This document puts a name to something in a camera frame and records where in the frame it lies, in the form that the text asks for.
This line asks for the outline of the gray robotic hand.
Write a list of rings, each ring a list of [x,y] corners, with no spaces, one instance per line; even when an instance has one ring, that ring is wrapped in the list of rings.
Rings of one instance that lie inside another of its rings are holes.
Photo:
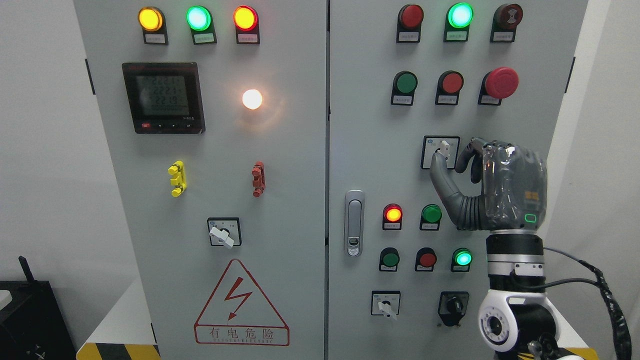
[[[466,196],[448,173],[443,154],[432,154],[430,179],[452,223],[462,231],[539,229],[547,209],[547,167],[537,152],[505,141],[473,137],[455,171],[471,168],[482,191]]]

